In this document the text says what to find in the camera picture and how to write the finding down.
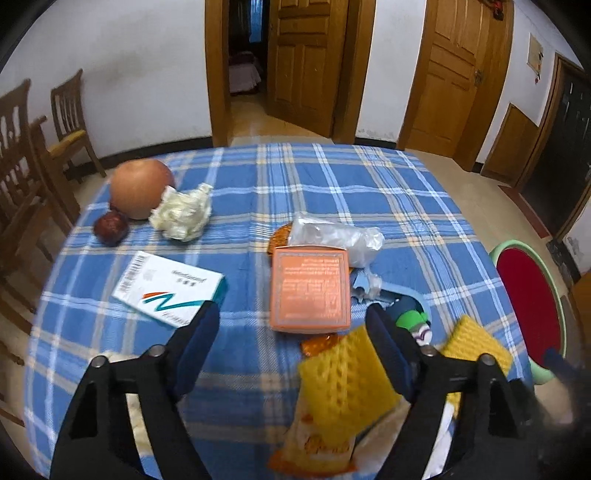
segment bolt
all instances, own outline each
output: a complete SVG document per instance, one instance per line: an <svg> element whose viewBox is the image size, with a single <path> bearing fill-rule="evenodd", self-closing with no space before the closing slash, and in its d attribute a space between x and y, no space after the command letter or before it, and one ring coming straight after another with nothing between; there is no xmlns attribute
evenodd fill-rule
<svg viewBox="0 0 591 480"><path fill-rule="evenodd" d="M100 368L106 363L106 361L107 361L107 357L105 357L104 355L99 355L99 356L94 357L90 361L90 366L95 367L95 368Z"/></svg>
<svg viewBox="0 0 591 480"><path fill-rule="evenodd" d="M439 352L433 345L423 345L421 347L421 353L426 356L435 356Z"/></svg>
<svg viewBox="0 0 591 480"><path fill-rule="evenodd" d="M481 361L483 364L485 364L485 365L488 365L489 367L492 367L492 366L493 366L493 365L496 363L495 357L493 357L493 356L492 356L491 354L489 354L489 353L483 353L483 354L480 356L479 360L480 360L480 361Z"/></svg>
<svg viewBox="0 0 591 480"><path fill-rule="evenodd" d="M148 349L148 355L149 356L160 356L162 355L166 350L166 347L164 345L152 345L149 349Z"/></svg>

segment black door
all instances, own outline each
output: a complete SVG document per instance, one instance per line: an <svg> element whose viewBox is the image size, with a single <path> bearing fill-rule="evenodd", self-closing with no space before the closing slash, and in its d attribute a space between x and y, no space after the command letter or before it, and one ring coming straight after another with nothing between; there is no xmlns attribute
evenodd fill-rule
<svg viewBox="0 0 591 480"><path fill-rule="evenodd" d="M552 235L568 220L591 177L590 119L591 85L567 70L548 143L521 192Z"/></svg>

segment white wall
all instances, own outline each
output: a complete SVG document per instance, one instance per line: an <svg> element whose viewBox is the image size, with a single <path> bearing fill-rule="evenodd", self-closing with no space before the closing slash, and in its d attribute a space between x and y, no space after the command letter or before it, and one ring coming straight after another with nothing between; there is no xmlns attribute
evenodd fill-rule
<svg viewBox="0 0 591 480"><path fill-rule="evenodd" d="M537 85L535 73L527 64L530 32L544 47L541 79ZM540 124L550 93L556 52L580 66L573 50L545 13L530 0L515 0L515 23L509 69L499 105L476 159L477 162L484 163L490 153L501 129L509 103L513 103L533 123Z"/></svg>
<svg viewBox="0 0 591 480"><path fill-rule="evenodd" d="M396 141L402 128L427 0L378 0L357 136Z"/></svg>
<svg viewBox="0 0 591 480"><path fill-rule="evenodd" d="M79 68L99 157L212 133L203 0L57 0L0 73L0 95L31 78L29 119L47 115L49 145L50 90Z"/></svg>
<svg viewBox="0 0 591 480"><path fill-rule="evenodd" d="M591 200L564 238L581 275L591 270Z"/></svg>

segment doorway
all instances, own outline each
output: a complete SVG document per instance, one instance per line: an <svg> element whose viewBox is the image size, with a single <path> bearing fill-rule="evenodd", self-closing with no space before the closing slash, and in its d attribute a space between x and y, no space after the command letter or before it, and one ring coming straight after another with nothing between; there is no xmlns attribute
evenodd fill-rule
<svg viewBox="0 0 591 480"><path fill-rule="evenodd" d="M264 132L353 143L375 1L206 0L214 145Z"/></svg>
<svg viewBox="0 0 591 480"><path fill-rule="evenodd" d="M591 194L591 79L562 57L557 65L548 115L517 187L561 241Z"/></svg>
<svg viewBox="0 0 591 480"><path fill-rule="evenodd" d="M493 17L480 0L427 0L401 149L450 157L471 170L496 111L511 52L513 3Z"/></svg>

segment orange box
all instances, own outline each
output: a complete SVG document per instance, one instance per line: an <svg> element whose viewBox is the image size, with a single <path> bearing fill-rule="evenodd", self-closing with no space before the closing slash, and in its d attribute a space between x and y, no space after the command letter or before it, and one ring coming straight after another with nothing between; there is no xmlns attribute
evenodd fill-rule
<svg viewBox="0 0 591 480"><path fill-rule="evenodd" d="M347 250L302 245L273 250L271 328L330 333L351 326Z"/></svg>

